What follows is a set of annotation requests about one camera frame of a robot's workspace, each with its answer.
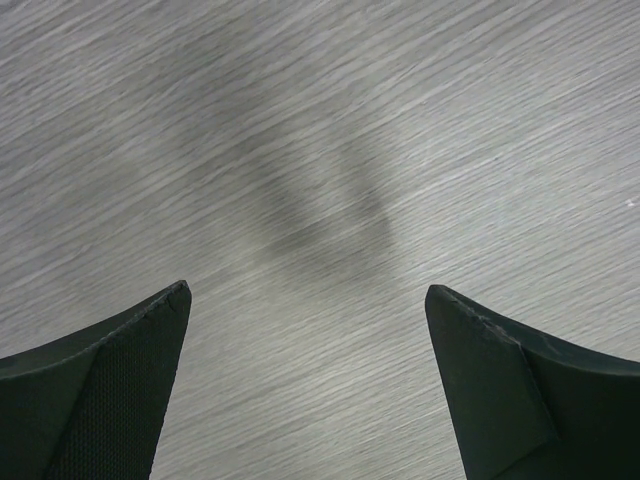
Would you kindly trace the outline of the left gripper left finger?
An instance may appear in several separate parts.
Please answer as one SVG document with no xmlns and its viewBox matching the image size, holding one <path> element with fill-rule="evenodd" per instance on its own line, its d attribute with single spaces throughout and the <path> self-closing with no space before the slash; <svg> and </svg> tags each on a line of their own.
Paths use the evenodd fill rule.
<svg viewBox="0 0 640 480">
<path fill-rule="evenodd" d="M 149 478 L 190 310 L 181 280 L 2 358 L 2 478 Z"/>
</svg>

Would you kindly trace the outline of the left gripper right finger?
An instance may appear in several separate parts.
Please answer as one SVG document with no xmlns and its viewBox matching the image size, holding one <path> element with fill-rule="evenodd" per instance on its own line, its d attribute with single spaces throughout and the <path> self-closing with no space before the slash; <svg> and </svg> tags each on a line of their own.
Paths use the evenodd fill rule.
<svg viewBox="0 0 640 480">
<path fill-rule="evenodd" d="M 639 365 L 444 286 L 426 318 L 469 479 L 636 479 Z"/>
</svg>

